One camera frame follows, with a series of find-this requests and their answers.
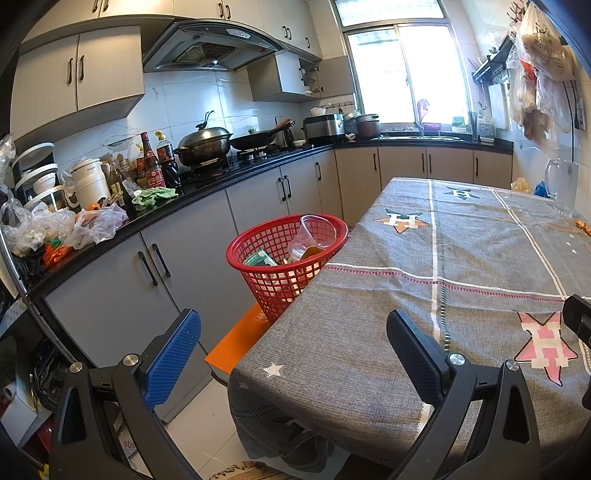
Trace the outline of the black frying pan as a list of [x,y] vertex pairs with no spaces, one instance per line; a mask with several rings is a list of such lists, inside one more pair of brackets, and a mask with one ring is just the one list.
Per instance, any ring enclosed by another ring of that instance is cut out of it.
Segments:
[[290,129],[290,127],[293,127],[294,124],[296,124],[296,122],[293,119],[287,118],[271,130],[259,131],[235,138],[231,137],[229,139],[229,143],[232,148],[235,148],[235,150],[238,151],[262,149],[263,147],[273,143],[273,140],[276,138],[277,134]]

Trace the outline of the clear glass pitcher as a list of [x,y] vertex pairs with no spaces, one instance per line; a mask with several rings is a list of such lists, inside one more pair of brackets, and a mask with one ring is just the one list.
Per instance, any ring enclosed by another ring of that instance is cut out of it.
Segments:
[[554,207],[563,216],[575,216],[578,164],[570,160],[549,159],[544,171],[544,182]]

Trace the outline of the green cloth rag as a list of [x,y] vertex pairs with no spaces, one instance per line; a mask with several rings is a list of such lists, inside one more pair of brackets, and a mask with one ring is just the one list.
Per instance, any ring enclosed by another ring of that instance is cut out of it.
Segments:
[[136,191],[132,199],[132,205],[137,212],[143,212],[156,208],[158,205],[177,197],[178,193],[173,188],[153,187]]

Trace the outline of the blue plastic bag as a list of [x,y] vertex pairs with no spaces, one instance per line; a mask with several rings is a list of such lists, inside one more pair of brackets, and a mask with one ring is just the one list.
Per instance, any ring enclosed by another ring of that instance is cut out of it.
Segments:
[[541,197],[541,198],[546,198],[546,199],[550,199],[551,196],[548,193],[547,187],[546,187],[546,183],[544,181],[540,181],[535,189],[534,189],[534,195]]

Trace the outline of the orange stool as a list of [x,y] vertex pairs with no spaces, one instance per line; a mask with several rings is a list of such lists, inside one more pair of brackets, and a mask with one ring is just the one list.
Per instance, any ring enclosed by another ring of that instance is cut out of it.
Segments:
[[254,304],[205,357],[205,362],[224,374],[230,374],[252,346],[270,329],[259,304]]

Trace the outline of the grey patterned tablecloth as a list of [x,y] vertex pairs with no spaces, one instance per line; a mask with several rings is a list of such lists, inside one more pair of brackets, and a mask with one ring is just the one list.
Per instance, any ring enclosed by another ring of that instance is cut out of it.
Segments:
[[396,309],[446,352],[522,369],[542,471],[583,477],[590,350],[565,300],[590,295],[590,232],[546,199],[493,187],[396,178],[346,244],[232,370],[228,401],[250,458],[320,471],[329,446],[399,464],[426,426],[387,337]]

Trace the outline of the yellow plastic bag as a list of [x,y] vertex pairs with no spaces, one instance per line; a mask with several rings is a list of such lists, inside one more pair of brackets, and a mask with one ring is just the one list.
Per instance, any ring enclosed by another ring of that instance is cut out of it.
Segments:
[[514,180],[510,185],[510,189],[512,191],[528,195],[531,195],[533,193],[533,189],[531,188],[525,177],[519,177],[516,180]]

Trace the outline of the dark cooking pot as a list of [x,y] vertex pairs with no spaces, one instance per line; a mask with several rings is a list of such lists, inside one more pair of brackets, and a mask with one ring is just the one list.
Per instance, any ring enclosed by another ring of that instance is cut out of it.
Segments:
[[356,137],[361,140],[379,138],[382,135],[380,116],[363,114],[356,117]]

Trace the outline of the white dish rack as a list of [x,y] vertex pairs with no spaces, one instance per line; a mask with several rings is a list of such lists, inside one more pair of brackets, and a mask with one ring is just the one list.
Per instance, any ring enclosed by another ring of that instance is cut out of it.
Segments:
[[30,147],[10,162],[14,193],[23,207],[32,211],[45,204],[51,212],[68,209],[64,187],[59,183],[59,167],[54,161],[54,144]]

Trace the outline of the white electric kettle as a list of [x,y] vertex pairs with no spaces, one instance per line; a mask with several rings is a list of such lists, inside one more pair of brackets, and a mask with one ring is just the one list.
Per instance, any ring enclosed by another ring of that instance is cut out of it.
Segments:
[[86,209],[110,196],[106,177],[98,158],[85,159],[61,172],[66,202],[71,209]]

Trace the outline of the soy sauce bottle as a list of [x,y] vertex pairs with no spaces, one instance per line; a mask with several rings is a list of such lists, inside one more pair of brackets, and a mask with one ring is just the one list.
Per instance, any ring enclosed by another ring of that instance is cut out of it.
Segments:
[[149,188],[165,187],[158,157],[152,150],[147,132],[140,134],[143,152],[143,172]]

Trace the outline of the silver rice cooker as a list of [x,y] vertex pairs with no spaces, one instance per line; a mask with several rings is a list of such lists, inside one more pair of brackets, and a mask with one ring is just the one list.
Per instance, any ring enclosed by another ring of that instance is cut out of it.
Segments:
[[311,145],[328,145],[346,139],[342,114],[311,116],[303,122],[304,138]]

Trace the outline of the red plastic mesh basket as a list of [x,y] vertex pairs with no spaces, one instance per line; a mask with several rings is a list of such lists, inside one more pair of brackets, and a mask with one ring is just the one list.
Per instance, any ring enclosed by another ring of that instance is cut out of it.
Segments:
[[[345,245],[349,227],[338,217],[325,214],[306,214],[325,217],[335,226],[338,239],[331,247],[307,259],[288,261],[287,243],[297,234],[304,215],[290,215],[249,228],[232,240],[226,249],[226,261],[242,274],[256,302],[270,322],[276,321],[297,299],[304,288]],[[276,267],[249,267],[243,260],[264,250],[276,261]]]

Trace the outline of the orange peel pieces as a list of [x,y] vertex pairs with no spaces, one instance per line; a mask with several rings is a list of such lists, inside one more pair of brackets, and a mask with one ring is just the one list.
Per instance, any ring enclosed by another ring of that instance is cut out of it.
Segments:
[[575,220],[575,226],[578,230],[584,232],[586,235],[591,236],[591,226],[581,219]]

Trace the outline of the range hood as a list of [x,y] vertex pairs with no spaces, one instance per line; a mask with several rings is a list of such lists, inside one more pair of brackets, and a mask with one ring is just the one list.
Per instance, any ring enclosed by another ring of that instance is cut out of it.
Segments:
[[143,71],[235,71],[281,49],[276,40],[249,27],[176,21],[144,55]]

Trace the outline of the hanging plastic bags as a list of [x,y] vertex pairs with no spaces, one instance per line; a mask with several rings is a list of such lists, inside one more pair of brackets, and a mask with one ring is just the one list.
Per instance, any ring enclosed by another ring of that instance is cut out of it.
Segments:
[[530,3],[522,12],[507,60],[511,118],[530,141],[554,128],[570,133],[575,119],[568,92],[575,80],[572,55],[541,9]]

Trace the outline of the plastic bags on counter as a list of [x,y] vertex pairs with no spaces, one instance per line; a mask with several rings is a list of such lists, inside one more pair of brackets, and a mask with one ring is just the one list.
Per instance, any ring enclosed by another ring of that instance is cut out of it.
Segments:
[[29,211],[14,197],[1,205],[5,242],[21,258],[53,240],[74,250],[111,240],[127,220],[126,212],[116,204],[79,213],[69,209],[52,212],[45,203]]

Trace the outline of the green tissue pack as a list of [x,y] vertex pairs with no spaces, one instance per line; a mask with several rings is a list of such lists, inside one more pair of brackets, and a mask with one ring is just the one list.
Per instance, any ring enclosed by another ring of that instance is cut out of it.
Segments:
[[243,260],[242,264],[249,267],[276,267],[277,265],[273,257],[264,250],[253,252]]

